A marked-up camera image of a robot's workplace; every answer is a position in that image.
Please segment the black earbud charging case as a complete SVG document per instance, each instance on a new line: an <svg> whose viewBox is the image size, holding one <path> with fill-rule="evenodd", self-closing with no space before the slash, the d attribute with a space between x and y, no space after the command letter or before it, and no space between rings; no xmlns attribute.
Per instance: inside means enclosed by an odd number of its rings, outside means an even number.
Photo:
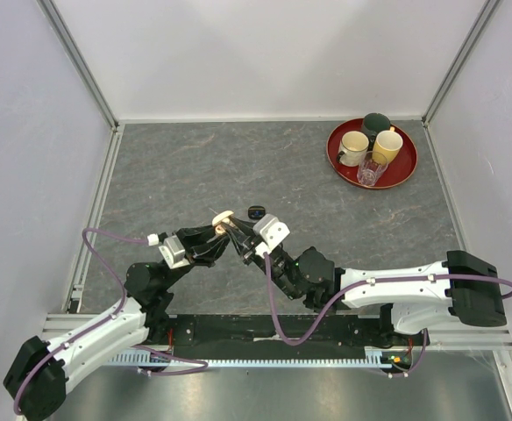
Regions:
<svg viewBox="0 0 512 421"><path fill-rule="evenodd" d="M267 214L266 209L260 205L253 205L247 209L247 216L251 220L260 220Z"/></svg>

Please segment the white earbud charging case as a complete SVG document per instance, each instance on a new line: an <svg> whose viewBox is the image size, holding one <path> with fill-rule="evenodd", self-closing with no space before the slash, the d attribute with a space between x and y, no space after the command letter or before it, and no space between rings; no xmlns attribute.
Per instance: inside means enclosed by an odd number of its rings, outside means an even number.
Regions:
<svg viewBox="0 0 512 421"><path fill-rule="evenodd" d="M233 215L234 212L232 210L226 210L213 217L211 224L216 235L220 236L225 234L226 227L233 226L233 223L231 222L231 217Z"/></svg>

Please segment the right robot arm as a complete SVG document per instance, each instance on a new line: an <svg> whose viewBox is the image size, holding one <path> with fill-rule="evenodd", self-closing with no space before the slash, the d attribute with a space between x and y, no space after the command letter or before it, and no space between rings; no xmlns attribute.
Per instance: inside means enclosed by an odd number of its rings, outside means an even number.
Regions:
<svg viewBox="0 0 512 421"><path fill-rule="evenodd" d="M387 345L441 324L497 328L507 323L505 281L493 265L463 250L412 268L339 268L313 246L291 257L282 247L290 230L273 215L251 223L226 211L212 224L216 234L230 238L246 264L265 273L268 290L301 298L320 318L337 309L380 305L383 318L376 331Z"/></svg>

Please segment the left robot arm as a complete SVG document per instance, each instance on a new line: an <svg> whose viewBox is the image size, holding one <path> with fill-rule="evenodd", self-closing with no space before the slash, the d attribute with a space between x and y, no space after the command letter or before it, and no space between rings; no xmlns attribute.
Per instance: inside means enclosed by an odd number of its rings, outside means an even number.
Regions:
<svg viewBox="0 0 512 421"><path fill-rule="evenodd" d="M3 380L16 415L44 420L89 374L121 351L167 337L169 289L192 268L210 268L224 253L229 237L221 225L150 234L138 244L157 246L161 262L135 263L117 280L121 297L100 315L54 339L33 336L18 350Z"/></svg>

